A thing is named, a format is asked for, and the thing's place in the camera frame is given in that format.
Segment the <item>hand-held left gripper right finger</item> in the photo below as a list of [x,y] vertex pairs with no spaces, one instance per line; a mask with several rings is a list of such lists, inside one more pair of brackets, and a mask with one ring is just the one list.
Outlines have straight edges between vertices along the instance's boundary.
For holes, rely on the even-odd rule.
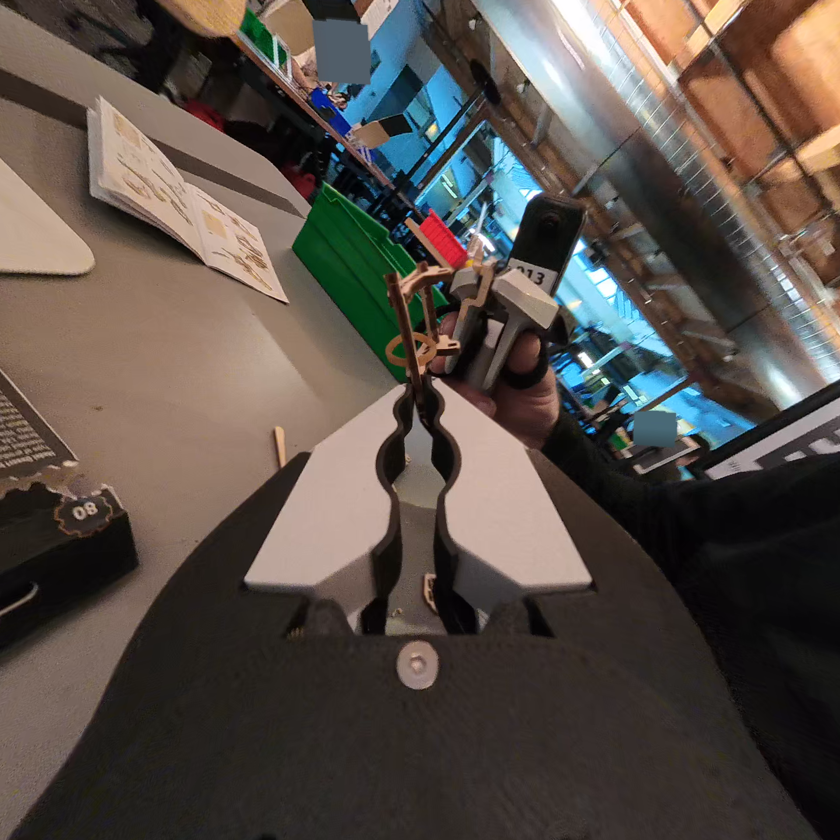
[[440,380],[427,382],[433,465],[444,478],[434,531],[434,603],[446,632],[478,613],[587,592],[592,575],[526,446]]

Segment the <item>silver ventilation duct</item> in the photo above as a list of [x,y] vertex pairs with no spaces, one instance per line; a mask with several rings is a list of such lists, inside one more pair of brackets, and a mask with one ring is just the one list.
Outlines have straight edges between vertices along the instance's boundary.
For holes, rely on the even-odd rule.
[[670,296],[780,407],[838,382],[838,329],[771,247],[617,2],[475,2],[679,277]]

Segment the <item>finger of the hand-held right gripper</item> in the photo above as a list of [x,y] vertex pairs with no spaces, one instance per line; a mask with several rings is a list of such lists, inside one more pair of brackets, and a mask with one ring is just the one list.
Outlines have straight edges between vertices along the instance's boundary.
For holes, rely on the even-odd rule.
[[495,276],[490,298],[497,309],[487,314],[467,369],[467,383],[475,389],[493,389],[520,335],[550,328],[559,310],[557,301],[519,270]]
[[464,268],[455,273],[449,295],[454,302],[445,308],[436,310],[438,317],[449,313],[457,314],[455,326],[439,327],[439,339],[452,337],[459,343],[459,351],[454,355],[444,356],[437,352],[431,367],[434,375],[478,375],[476,363],[479,361],[481,346],[487,334],[487,315],[479,305],[481,276],[472,268]]

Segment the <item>blue storage bin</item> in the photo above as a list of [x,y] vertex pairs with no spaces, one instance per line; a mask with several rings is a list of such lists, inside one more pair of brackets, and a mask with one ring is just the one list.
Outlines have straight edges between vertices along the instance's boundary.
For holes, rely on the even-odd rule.
[[330,87],[316,87],[309,94],[310,103],[319,117],[328,123],[341,136],[351,131],[351,126],[343,116],[349,100],[343,91]]

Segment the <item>instruction booklet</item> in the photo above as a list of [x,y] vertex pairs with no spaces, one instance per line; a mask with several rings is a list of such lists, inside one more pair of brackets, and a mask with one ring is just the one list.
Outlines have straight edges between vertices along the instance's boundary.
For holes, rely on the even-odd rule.
[[93,197],[158,228],[206,267],[289,303],[257,226],[186,182],[103,97],[87,111],[87,134]]

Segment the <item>person's right hand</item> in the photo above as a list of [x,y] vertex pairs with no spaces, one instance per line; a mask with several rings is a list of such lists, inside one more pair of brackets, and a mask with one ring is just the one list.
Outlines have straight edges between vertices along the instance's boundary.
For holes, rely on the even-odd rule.
[[488,394],[452,374],[445,374],[445,363],[445,357],[437,356],[428,370],[443,376],[452,391],[461,394],[527,447],[541,449],[546,444],[559,421],[561,399],[557,377],[540,335],[525,331],[518,336],[504,372]]

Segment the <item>wooden lattice assembly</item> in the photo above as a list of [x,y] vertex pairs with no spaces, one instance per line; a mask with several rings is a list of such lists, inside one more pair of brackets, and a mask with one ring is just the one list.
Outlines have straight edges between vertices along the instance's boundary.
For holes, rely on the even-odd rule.
[[[459,341],[440,332],[432,293],[432,287],[438,282],[451,281],[454,277],[455,269],[430,266],[425,261],[417,262],[414,271],[405,277],[396,272],[385,275],[388,300],[399,329],[398,336],[386,345],[386,359],[405,369],[417,413],[424,424],[427,422],[427,367],[438,356],[452,358],[460,352]],[[409,304],[415,297],[423,304],[425,332],[413,329]]]

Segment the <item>stacked green plastic bins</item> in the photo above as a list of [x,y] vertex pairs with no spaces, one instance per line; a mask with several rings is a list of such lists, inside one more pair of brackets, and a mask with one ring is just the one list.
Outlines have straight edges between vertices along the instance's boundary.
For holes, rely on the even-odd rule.
[[292,249],[392,377],[405,384],[406,370],[390,362],[385,352],[391,340],[400,338],[385,276],[407,276],[416,268],[415,259],[381,224],[328,184]]

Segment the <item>red plastic bin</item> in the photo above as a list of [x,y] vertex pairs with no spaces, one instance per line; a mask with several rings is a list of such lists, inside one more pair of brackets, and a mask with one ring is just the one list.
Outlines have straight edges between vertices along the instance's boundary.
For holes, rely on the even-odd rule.
[[420,223],[419,231],[424,243],[431,246],[436,258],[440,258],[447,266],[456,270],[465,266],[468,260],[466,249],[433,209],[428,211]]

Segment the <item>person's black clothing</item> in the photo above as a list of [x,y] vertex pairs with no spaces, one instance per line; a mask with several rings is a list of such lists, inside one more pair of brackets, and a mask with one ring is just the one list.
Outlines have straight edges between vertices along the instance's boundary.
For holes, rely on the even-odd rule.
[[585,492],[688,606],[754,740],[823,838],[839,834],[839,462]]

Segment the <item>pale wooden hook part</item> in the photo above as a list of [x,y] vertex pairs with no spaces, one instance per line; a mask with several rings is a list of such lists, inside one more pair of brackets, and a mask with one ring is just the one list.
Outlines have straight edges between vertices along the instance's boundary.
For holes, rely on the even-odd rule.
[[498,259],[491,257],[480,264],[473,262],[455,273],[452,294],[460,300],[458,315],[466,317],[471,309],[483,309],[497,273]]

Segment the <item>black framed white sign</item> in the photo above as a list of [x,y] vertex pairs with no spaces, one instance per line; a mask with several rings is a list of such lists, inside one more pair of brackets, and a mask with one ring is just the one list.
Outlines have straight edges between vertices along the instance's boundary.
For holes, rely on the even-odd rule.
[[839,383],[825,386],[726,444],[689,470],[718,480],[839,452]]

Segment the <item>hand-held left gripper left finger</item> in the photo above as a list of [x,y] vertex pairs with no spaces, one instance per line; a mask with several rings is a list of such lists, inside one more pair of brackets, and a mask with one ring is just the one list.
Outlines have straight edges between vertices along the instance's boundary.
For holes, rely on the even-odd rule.
[[397,386],[325,438],[245,574],[253,592],[335,602],[363,634],[384,634],[403,569],[400,501],[409,385]]

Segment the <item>black product box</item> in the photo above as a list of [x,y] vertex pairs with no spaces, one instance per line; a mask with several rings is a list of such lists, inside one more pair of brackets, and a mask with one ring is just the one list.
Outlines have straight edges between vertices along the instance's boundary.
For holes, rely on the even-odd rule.
[[79,461],[1,373],[1,649],[12,647],[138,566],[114,489],[74,488]]

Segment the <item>person's right forearm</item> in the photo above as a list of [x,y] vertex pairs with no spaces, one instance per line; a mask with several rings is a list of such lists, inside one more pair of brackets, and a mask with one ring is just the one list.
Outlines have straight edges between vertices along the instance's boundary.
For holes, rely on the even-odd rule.
[[709,480],[650,482],[622,472],[594,446],[581,427],[561,413],[541,449],[577,487],[645,551],[692,542],[712,528],[725,508],[721,488]]

